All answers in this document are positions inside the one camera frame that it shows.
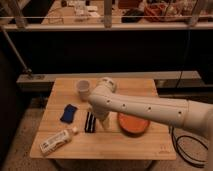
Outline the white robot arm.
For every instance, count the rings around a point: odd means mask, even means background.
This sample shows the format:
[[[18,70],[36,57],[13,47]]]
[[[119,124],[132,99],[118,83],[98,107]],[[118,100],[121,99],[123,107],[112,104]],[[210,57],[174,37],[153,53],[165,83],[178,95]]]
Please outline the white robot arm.
[[[120,112],[181,128],[209,140],[205,171],[213,171],[213,104],[186,99],[138,97],[116,94],[116,83],[101,78],[89,95],[93,115],[104,122],[110,112]]]

